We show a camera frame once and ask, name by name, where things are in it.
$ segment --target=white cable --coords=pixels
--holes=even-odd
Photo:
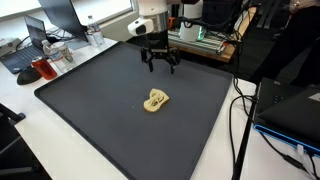
[[[303,164],[303,166],[306,168],[306,170],[308,171],[309,175],[311,176],[312,179],[317,180],[316,177],[313,175],[312,171],[309,169],[309,166],[307,166],[305,159],[304,159],[304,148],[302,145],[298,144],[297,146],[297,151],[300,157],[300,161]]]

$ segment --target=laptop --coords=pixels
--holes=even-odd
[[[32,45],[8,54],[0,60],[12,74],[30,66],[34,57],[44,55],[41,41],[47,39],[47,35],[43,21],[30,16],[25,16],[24,19]]]
[[[258,105],[263,100],[260,94]],[[254,129],[294,147],[300,144],[307,152],[320,156],[320,88],[300,90],[257,113]]]

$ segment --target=bread slice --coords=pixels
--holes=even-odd
[[[152,89],[149,94],[149,99],[143,103],[145,110],[156,112],[160,107],[169,100],[169,96],[159,89]]]

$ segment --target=gray work surface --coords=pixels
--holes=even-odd
[[[35,95],[129,179],[190,179],[232,75],[187,61],[172,75],[153,62],[151,73],[139,47],[118,43]],[[152,88],[170,97],[155,113],[143,108]]]

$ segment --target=computer monitor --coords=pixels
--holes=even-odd
[[[71,0],[38,0],[50,22],[88,42],[86,28],[81,25]]]

